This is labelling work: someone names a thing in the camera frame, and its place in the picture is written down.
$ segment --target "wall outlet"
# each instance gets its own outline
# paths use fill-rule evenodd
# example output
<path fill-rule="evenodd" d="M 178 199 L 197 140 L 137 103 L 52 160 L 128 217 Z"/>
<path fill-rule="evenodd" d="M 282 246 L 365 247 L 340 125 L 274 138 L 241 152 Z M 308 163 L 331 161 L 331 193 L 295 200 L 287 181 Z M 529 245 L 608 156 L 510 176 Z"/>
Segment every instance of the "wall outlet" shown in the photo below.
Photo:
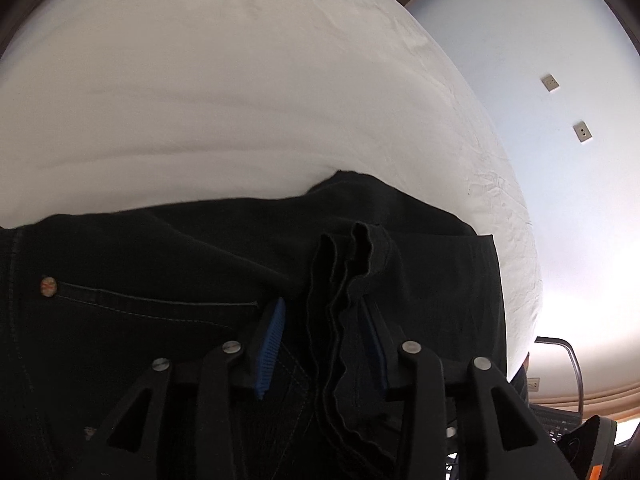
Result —
<path fill-rule="evenodd" d="M 580 142 L 584 142 L 585 140 L 589 140 L 591 139 L 591 137 L 593 137 L 591 135 L 591 132 L 587 128 L 587 125 L 584 124 L 584 121 L 576 124 L 574 126 L 574 130 L 575 134 L 578 136 L 578 139 L 580 139 Z"/>
<path fill-rule="evenodd" d="M 540 378 L 539 377 L 527 377 L 527 390 L 530 392 L 537 392 L 540 390 Z"/>
<path fill-rule="evenodd" d="M 549 75 L 545 75 L 542 78 L 542 84 L 546 87 L 547 90 L 549 90 L 550 92 L 552 92 L 553 90 L 556 90 L 557 88 L 560 88 L 560 85 L 558 84 L 558 81 L 556 81 L 556 78 L 553 77 L 551 74 Z"/>

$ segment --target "denim stitching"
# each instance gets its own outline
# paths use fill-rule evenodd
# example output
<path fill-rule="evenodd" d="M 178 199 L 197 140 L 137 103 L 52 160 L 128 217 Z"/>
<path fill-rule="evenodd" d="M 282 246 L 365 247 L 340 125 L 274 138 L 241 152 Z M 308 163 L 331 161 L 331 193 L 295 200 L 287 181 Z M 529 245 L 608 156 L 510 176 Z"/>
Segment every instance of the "denim stitching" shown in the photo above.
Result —
<path fill-rule="evenodd" d="M 291 433 L 289 435 L 289 439 L 287 440 L 287 443 L 285 444 L 284 450 L 282 451 L 282 455 L 280 456 L 280 459 L 278 460 L 278 465 L 276 466 L 276 469 L 274 469 L 273 474 L 271 475 L 270 480 L 273 480 L 275 478 L 275 476 L 277 475 L 280 466 L 282 465 L 282 462 L 284 460 L 285 455 L 287 454 L 287 450 L 289 449 L 289 444 L 291 443 L 291 439 L 293 438 L 293 434 L 296 432 L 296 429 L 298 428 L 298 423 L 300 421 L 300 417 L 302 416 L 302 413 L 305 411 L 306 408 L 306 404 L 308 403 L 309 400 L 309 396 L 308 394 L 305 396 L 305 402 L 302 404 L 302 407 L 300 408 L 300 411 L 298 412 L 298 418 L 296 419 L 294 425 L 293 425 L 293 429 L 291 430 Z"/>
<path fill-rule="evenodd" d="M 289 357 L 291 357 L 293 359 L 293 361 L 295 362 L 296 366 L 300 369 L 300 371 L 302 372 L 302 374 L 304 375 L 304 377 L 306 379 L 310 379 L 309 375 L 305 372 L 305 369 L 300 365 L 300 363 L 298 362 L 298 360 L 294 357 L 294 355 L 289 351 L 289 349 L 286 347 L 286 345 L 282 345 L 282 348 L 284 349 L 284 351 L 289 354 Z"/>
<path fill-rule="evenodd" d="M 148 316 L 147 314 L 138 314 L 137 312 L 127 312 L 126 310 L 119 310 L 117 308 L 112 308 L 110 306 L 104 306 L 97 303 L 91 303 L 89 301 L 76 300 L 76 298 L 70 298 L 68 296 L 62 296 L 61 294 L 56 295 L 59 298 L 63 298 L 64 300 L 75 301 L 76 303 L 84 303 L 89 306 L 95 306 L 97 308 L 103 308 L 105 310 L 111 310 L 112 312 L 117 312 L 119 314 L 126 314 L 127 316 L 135 316 L 135 317 L 143 317 L 145 319 L 159 319 L 162 321 L 175 321 L 175 322 L 183 322 L 183 323 L 203 323 L 212 326 L 217 326 L 219 328 L 226 328 L 227 330 L 231 330 L 231 327 L 226 325 L 220 325 L 218 323 L 214 323 L 212 321 L 204 321 L 201 319 L 173 319 L 171 317 L 159 317 L 159 316 Z"/>
<path fill-rule="evenodd" d="M 67 283 L 67 282 L 58 282 L 60 285 L 66 285 L 69 288 L 79 288 L 81 290 L 89 290 L 91 292 L 102 292 L 104 294 L 109 294 L 110 296 L 117 296 L 119 298 L 127 298 L 128 300 L 138 300 L 138 301 L 148 301 L 149 303 L 161 303 L 161 304 L 169 304 L 169 305 L 188 305 L 188 306 L 252 306 L 254 308 L 258 307 L 258 304 L 254 302 L 252 303 L 197 303 L 197 302 L 187 302 L 187 301 L 167 301 L 167 300 L 155 300 L 154 298 L 142 298 L 141 296 L 130 296 L 129 294 L 121 294 L 119 292 L 113 292 L 112 290 L 106 290 L 105 288 L 91 288 L 90 286 L 82 286 L 76 285 L 75 283 Z"/>
<path fill-rule="evenodd" d="M 302 389 L 305 393 L 309 390 L 309 388 L 304 387 L 301 383 L 298 382 L 298 380 L 294 377 L 295 373 L 296 373 L 296 368 L 299 367 L 295 367 L 293 368 L 293 371 L 289 370 L 282 361 L 280 361 L 280 359 L 276 359 L 277 362 L 279 362 L 280 366 L 282 366 L 286 372 L 289 374 L 289 377 L 291 377 L 291 379 L 293 380 L 293 382 L 295 382 L 298 386 L 300 386 L 300 389 Z"/>

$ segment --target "jeans pocket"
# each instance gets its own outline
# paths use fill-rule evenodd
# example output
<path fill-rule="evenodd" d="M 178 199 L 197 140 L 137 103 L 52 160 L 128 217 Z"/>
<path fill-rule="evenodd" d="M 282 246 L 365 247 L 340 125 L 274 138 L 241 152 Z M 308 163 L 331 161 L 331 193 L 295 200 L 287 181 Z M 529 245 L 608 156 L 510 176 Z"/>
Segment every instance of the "jeans pocket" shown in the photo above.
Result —
<path fill-rule="evenodd" d="M 286 346 L 280 347 L 271 386 L 260 402 L 238 408 L 249 478 L 288 478 L 287 463 L 313 413 L 310 380 Z"/>
<path fill-rule="evenodd" d="M 203 357 L 233 339 L 257 303 L 188 303 L 57 282 L 56 293 L 20 306 L 24 361 L 63 465 L 85 446 L 156 358 Z"/>

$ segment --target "wrinkled fabric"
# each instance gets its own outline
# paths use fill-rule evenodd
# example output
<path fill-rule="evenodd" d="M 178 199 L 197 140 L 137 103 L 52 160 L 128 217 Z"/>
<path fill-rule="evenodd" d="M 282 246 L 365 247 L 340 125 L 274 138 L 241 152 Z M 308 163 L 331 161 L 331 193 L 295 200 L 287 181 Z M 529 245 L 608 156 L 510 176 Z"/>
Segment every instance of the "wrinkled fabric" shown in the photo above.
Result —
<path fill-rule="evenodd" d="M 542 280 L 486 111 L 395 0 L 45 0 L 0 62 L 0 225 L 372 174 L 491 234 L 509 377 Z"/>
<path fill-rule="evenodd" d="M 278 297 L 287 320 L 271 389 L 233 408 L 252 479 L 389 477 L 393 455 L 361 429 L 383 408 L 367 397 L 363 301 L 441 357 L 482 354 L 506 372 L 492 238 L 363 174 L 284 200 L 53 216 L 0 230 L 0 251 L 11 478 L 60 478 L 90 446 L 85 428 L 99 428 L 154 359 L 201 358 Z M 191 478 L 182 462 L 174 478 Z"/>

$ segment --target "mattress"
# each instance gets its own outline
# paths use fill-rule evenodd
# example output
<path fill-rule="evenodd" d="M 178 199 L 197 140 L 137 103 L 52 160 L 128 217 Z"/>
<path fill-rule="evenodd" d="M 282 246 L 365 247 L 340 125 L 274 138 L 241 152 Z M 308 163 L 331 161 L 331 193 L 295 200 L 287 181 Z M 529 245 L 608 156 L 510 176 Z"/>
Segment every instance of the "mattress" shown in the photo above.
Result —
<path fill-rule="evenodd" d="M 369 173 L 492 234 L 512 376 L 541 282 L 490 120 L 393 0 L 46 0 L 0 62 L 0 225 Z"/>

